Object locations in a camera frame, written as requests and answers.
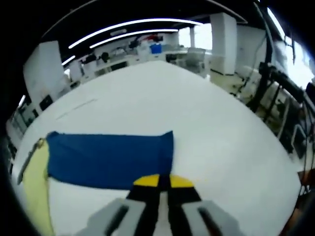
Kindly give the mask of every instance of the white table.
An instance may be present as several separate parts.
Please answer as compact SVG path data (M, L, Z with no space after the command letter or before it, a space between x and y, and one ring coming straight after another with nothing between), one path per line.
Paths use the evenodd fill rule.
M178 54L187 54L188 52L188 48L183 48L181 50L170 50L170 51L163 51L160 54L149 54L148 58L146 59L147 61L155 61L155 60L162 60L162 61L166 61L166 55L169 54L173 54L173 55L178 55ZM212 53L210 52L206 52L205 53L205 59L204 59L204 63L205 63L205 67L208 69L209 67L209 62L210 62L210 58L212 57ZM143 59L141 59L138 55L125 55L123 57L121 56L117 56L120 57L120 59L115 59L115 57L113 57L112 59L109 59L107 63L104 63L103 61L99 60L99 61L92 61L90 62L89 65L87 65L88 67L85 69L85 75L83 77L81 77L79 80L81 81L82 84L89 82L90 80L98 77L96 75L96 73L98 71L104 70L105 73L109 73L111 72L111 66L115 65L115 64L119 64L122 62L126 62L127 66L130 65L137 65L140 63L143 63Z
M177 66L152 61L100 76L45 110L25 133L13 167L47 132L157 135L174 131L173 173L234 216L248 236L277 236L292 214L300 182L269 128L221 88ZM125 191L50 181L57 235L75 233Z

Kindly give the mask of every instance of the ceiling light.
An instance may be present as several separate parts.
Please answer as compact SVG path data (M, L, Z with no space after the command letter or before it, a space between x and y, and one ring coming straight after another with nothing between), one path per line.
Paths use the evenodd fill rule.
M68 58L63 63L61 63L61 65L66 65L68 62L72 61L73 59L75 59L75 56L72 56L72 57Z
M110 32L110 36L116 36L116 35L123 34L123 33L127 33L127 30L126 29L120 29L117 31Z
M171 18L153 18L153 19L143 19L143 20L136 20L136 21L129 21L129 22L125 22L125 23L120 23L118 25L114 25L114 26L110 26L110 27L106 27L103 29L100 29L94 33L91 33L87 36L85 36L84 38L81 38L80 40L76 41L75 43L72 43L68 48L71 49L75 46L77 46L78 44L82 43L83 41L98 35L100 33L103 33L105 31L109 31L109 30L113 30L116 29L118 27L123 27L123 26L128 26L128 25L133 25L133 24L139 24L139 23L147 23L147 22L178 22L178 23L185 23L185 24L192 24L192 25L203 25L200 22L196 22L196 21L189 21L189 20L181 20L181 19L171 19Z
M20 108L20 107L22 106L24 100L25 100L25 95L22 96L22 98L21 98L21 100L20 100L20 102L19 102L18 108Z
M124 37L128 37L128 36L132 36L132 35L136 35L136 34L142 34L142 33L153 33L153 32L178 32L178 29L149 29L149 30L142 30L142 31L137 31L137 32L132 32L132 33L125 33L116 37L112 37L109 39L106 39L104 41L101 41L99 43L93 44L92 46L90 46L90 48L95 48L101 44L119 39L119 38L124 38Z
M276 28L277 28L277 30L278 30L278 32L279 32L281 38L284 39L285 33L284 33L284 30L282 29L282 27L281 27L281 25L280 25L278 19L276 18L276 16L274 15L274 13L273 13L269 8L267 8L267 11L268 11L268 14L269 14L271 20L272 20L273 23L275 24L275 26L276 26Z

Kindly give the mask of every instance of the cable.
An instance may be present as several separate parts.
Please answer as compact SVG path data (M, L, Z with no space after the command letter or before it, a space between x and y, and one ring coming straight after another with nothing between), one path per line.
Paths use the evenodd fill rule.
M302 106L304 108L304 113L306 115L307 113L307 105L305 102L302 103ZM304 132L306 134L306 145L305 145L305 159L304 159L304 167L303 167L303 173L302 173L302 178L301 178L301 188L300 188L300 191L299 191L299 196L301 195L301 191L302 191L302 187L304 186L304 192L303 194L305 193L306 191L306 186L303 184L303 180L304 180L304 177L305 177L305 169L306 169L306 158L307 158L307 144L308 144L308 139L307 139L307 119L305 118L305 125L304 125Z
M267 85L266 90L265 90L265 92L264 92L264 94L263 94L263 97L264 97L266 91L268 91L268 89L270 88L270 86L271 86L273 83L274 83L274 82L270 82L270 84ZM246 104L246 106L249 106L251 102L252 102L252 100L249 101L249 102Z
M311 111L310 111L309 107L306 106L306 108L307 108L307 112L308 112L309 120L310 120L310 133L309 133L310 136L311 136L311 140L310 141L313 144L312 145L312 156L313 157L312 157L312 162L311 162L311 169L312 169L313 168L313 164L314 164L314 149L315 149L315 133L314 133L314 128L315 128L314 125L315 125L315 123L312 122L312 116L311 116Z
M266 34L267 34L267 44L266 44L266 57L265 57L265 64L267 65L268 63L272 62L272 55L274 50L274 45L273 45L273 41L272 41L272 37L271 37L271 32L270 29L268 27L268 24L264 18L264 12L260 11L258 5L254 2L253 3L255 8L257 9L257 12L265 26L266 29ZM266 87L268 84L268 74L267 73L262 73L261 75L261 79L259 81L259 85L257 87L256 93L253 97L253 99L251 100L250 103L248 103L248 106L250 107L250 109L255 113L258 109L258 106L260 104L261 99L263 98L265 92L266 92Z
M237 90L236 94L238 94L242 88L244 88L246 86L246 84L248 83L248 81L251 79L251 76L252 74L254 73L254 68L255 68L255 64L256 64L256 61L257 61L257 53L258 53L258 50L261 48L261 46L263 45L265 39L267 38L267 34L264 35L264 37L262 38L262 41L259 43L258 47L256 48L255 50L255 54L254 54L254 63L252 65L252 70L251 72L249 73L249 76L246 77L246 80L245 80L245 83L243 83L242 86L239 87L239 89Z
M307 105L306 105L306 109L308 110L309 118L311 119L310 109L308 108ZM314 134L313 134L313 160L312 160L312 163L313 163L313 161L314 161ZM301 190L302 190L302 184L301 184L301 188L300 188L298 197L301 194ZM289 230L287 235L290 235L290 236L302 235L301 233L309 232L312 229L311 226L313 225L312 222L313 222L313 218L314 218L314 209L315 209L314 203L315 203L315 197L311 196L310 205L306 208L305 212L300 217L300 220L298 220L298 222L293 226L293 228Z

